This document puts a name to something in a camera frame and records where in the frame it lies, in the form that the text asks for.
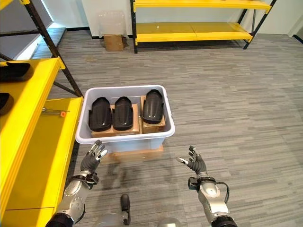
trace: small cardboard box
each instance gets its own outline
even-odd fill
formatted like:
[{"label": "small cardboard box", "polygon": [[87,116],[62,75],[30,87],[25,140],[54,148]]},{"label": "small cardboard box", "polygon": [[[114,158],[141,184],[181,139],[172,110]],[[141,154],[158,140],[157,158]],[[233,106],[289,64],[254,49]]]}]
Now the small cardboard box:
[{"label": "small cardboard box", "polygon": [[143,134],[143,119],[141,116],[139,116],[139,131],[140,134]]},{"label": "small cardboard box", "polygon": [[115,130],[112,125],[110,127],[110,129],[107,129],[105,131],[92,131],[91,136],[93,138],[98,138],[98,137],[125,136],[125,135],[140,134],[138,104],[132,104],[132,107],[133,107],[134,121],[133,121],[133,127],[131,129],[128,129],[125,131],[118,131],[118,130]]},{"label": "small cardboard box", "polygon": [[143,121],[142,115],[143,115],[143,104],[146,99],[146,96],[141,96],[141,117],[140,120],[142,120],[142,133],[154,133],[154,132],[162,132],[165,128],[165,120],[164,116],[162,116],[162,120],[159,124],[148,124]]},{"label": "small cardboard box", "polygon": [[106,51],[123,51],[122,35],[104,35]]}]

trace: cardboard box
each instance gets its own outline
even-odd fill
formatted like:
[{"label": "cardboard box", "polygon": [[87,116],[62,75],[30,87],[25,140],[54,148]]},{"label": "cardboard box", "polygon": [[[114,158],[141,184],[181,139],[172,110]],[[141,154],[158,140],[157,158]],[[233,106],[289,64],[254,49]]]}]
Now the cardboard box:
[{"label": "cardboard box", "polygon": [[137,162],[155,159],[161,157],[163,154],[163,146],[158,149],[149,150],[134,150],[125,152],[114,152],[102,158],[103,164],[123,163],[123,162]]},{"label": "cardboard box", "polygon": [[141,116],[139,116],[139,131],[140,134],[143,134],[143,120]]},{"label": "cardboard box", "polygon": [[133,113],[134,113],[134,121],[133,121],[133,127],[131,129],[128,129],[128,130],[125,130],[125,131],[118,131],[118,130],[115,130],[113,125],[112,125],[112,127],[110,127],[110,129],[107,129],[105,131],[92,131],[91,136],[93,138],[98,138],[98,137],[124,136],[124,135],[140,134],[138,104],[132,104],[132,107],[133,107]]},{"label": "cardboard box", "polygon": [[104,35],[106,51],[123,51],[122,35]]},{"label": "cardboard box", "polygon": [[[143,104],[145,99],[146,96],[141,96],[141,108],[140,108],[141,116],[143,115]],[[142,133],[154,133],[154,132],[164,131],[165,128],[164,116],[162,116],[162,120],[159,124],[148,124],[143,121],[142,117],[140,117],[140,120],[142,121]]]}]

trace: clear plastic bag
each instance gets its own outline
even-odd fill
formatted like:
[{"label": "clear plastic bag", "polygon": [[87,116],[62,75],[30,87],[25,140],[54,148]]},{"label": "clear plastic bag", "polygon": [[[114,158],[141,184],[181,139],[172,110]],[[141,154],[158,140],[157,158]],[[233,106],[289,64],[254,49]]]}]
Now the clear plastic bag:
[{"label": "clear plastic bag", "polygon": [[125,35],[125,16],[121,10],[101,11],[99,16],[99,36]]}]

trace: yellow metal shelving unit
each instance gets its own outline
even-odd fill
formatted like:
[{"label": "yellow metal shelving unit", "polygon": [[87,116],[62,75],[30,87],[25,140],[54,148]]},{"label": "yellow metal shelving unit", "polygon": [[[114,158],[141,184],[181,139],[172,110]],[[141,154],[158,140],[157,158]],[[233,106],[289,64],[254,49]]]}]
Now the yellow metal shelving unit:
[{"label": "yellow metal shelving unit", "polygon": [[[82,101],[82,97],[46,101],[45,107],[49,109],[69,112],[65,117],[39,117],[11,190],[3,226],[45,226],[51,218],[62,198]],[[35,217],[28,223],[27,219],[15,223],[11,218],[12,212],[24,216],[28,210]]]},{"label": "yellow metal shelving unit", "polygon": [[[137,53],[138,43],[171,42],[171,41],[202,41],[202,40],[239,40],[246,42],[248,47],[261,27],[276,0],[267,4],[260,0],[130,0],[134,52]],[[136,10],[142,7],[212,7],[244,9],[238,22],[162,22],[136,23]],[[248,9],[262,9],[263,18],[256,29],[249,33],[241,27],[241,21]]]},{"label": "yellow metal shelving unit", "polygon": [[137,23],[137,42],[247,39],[252,36],[238,23]]},{"label": "yellow metal shelving unit", "polygon": [[[59,204],[74,144],[83,95],[51,40],[33,3],[19,0],[37,30],[0,33],[0,36],[42,34],[54,58],[13,61],[31,65],[33,76],[24,82],[1,83],[0,92],[14,98],[12,109],[0,116],[0,226],[45,226]],[[11,0],[1,0],[0,9]],[[74,90],[55,82],[61,69]],[[78,96],[47,100],[52,85]],[[65,117],[41,114],[42,107],[68,110]]]},{"label": "yellow metal shelving unit", "polygon": [[34,74],[28,81],[2,83],[0,86],[0,92],[8,92],[14,98],[13,109],[0,117],[1,216],[42,107],[59,68],[64,67],[60,58],[14,62],[30,63]]}]

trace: cardboard base under bin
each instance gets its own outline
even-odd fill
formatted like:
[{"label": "cardboard base under bin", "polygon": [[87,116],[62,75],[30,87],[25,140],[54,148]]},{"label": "cardboard base under bin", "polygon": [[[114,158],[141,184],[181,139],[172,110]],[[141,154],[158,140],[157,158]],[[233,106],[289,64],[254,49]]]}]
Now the cardboard base under bin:
[{"label": "cardboard base under bin", "polygon": [[114,152],[106,155],[102,159],[102,163],[113,164],[113,163],[123,163],[123,162],[145,161],[145,160],[159,158],[162,156],[162,154],[163,154],[163,146],[160,145],[158,149]]},{"label": "cardboard base under bin", "polygon": [[104,35],[106,51],[123,51],[122,35]]}]

